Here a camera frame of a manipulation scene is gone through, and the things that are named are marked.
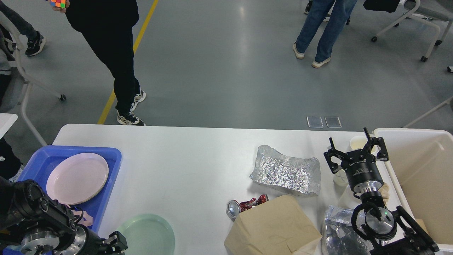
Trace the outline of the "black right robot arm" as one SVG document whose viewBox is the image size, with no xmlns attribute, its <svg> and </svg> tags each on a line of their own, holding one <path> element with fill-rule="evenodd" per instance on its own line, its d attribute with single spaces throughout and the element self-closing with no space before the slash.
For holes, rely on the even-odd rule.
<svg viewBox="0 0 453 255">
<path fill-rule="evenodd" d="M 388 161 L 383 137 L 371 137 L 364 128 L 367 142 L 362 148 L 342 152 L 330 147 L 324 158 L 335 174 L 344 170 L 354 197 L 361 201 L 354 210 L 351 224 L 356 234 L 372 243 L 372 255 L 433 255 L 440 250 L 432 237 L 402 207 L 387 209 L 380 188 L 384 181 L 376 165 Z"/>
</svg>

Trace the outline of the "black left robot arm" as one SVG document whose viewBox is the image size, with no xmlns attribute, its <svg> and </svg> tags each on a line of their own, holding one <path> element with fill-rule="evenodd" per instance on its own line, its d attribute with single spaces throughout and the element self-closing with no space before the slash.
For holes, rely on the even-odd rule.
<svg viewBox="0 0 453 255">
<path fill-rule="evenodd" d="M 74 219 L 70 207 L 51 199 L 28 179 L 1 178 L 1 251 L 18 249 L 23 255 L 123 255 L 126 237 L 118 231 L 99 237 Z"/>
</svg>

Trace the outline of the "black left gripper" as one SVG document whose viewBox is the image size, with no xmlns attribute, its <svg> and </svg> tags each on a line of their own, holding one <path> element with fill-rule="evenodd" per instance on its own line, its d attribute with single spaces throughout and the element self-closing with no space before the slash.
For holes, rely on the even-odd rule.
<svg viewBox="0 0 453 255">
<path fill-rule="evenodd" d="M 75 255 L 124 255 L 127 249 L 126 237 L 119 231 L 114 231 L 109 238 L 102 239 L 89 228 L 76 228 L 73 242 Z"/>
</svg>

